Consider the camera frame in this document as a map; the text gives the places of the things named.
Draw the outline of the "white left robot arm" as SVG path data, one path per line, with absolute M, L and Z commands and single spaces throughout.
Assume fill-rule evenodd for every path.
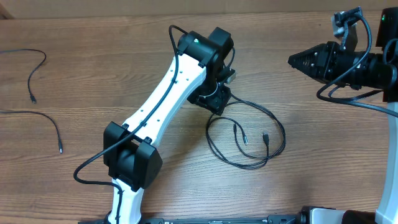
M 123 124 L 108 124 L 103 133 L 103 162 L 114 185 L 112 210 L 105 223 L 139 223 L 144 189 L 157 177 L 163 161 L 157 150 L 171 120 L 184 104 L 221 115 L 231 98 L 227 87 L 235 71 L 224 60 L 233 52 L 231 34 L 219 27 L 204 37 L 183 32 L 172 44 L 169 70 L 146 102 Z

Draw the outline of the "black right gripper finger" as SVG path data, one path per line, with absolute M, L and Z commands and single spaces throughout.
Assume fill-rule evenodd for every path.
M 324 83 L 323 74 L 325 70 L 325 53 L 312 52 L 291 55 L 288 64 L 308 77 Z
M 302 52 L 299 52 L 297 54 L 293 54 L 289 57 L 289 61 L 294 61 L 294 60 L 304 60 L 309 57 L 315 57 L 318 55 L 320 52 L 324 50 L 326 47 L 326 44 L 318 44 L 314 47 L 311 47 L 307 50 L 304 50 Z

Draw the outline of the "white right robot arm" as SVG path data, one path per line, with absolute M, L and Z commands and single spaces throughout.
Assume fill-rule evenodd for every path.
M 304 206 L 297 223 L 397 223 L 397 8 L 382 10 L 376 46 L 362 9 L 336 12 L 333 35 L 327 42 L 291 55 L 288 63 L 322 83 L 318 99 L 387 115 L 389 147 L 384 189 L 375 212 Z

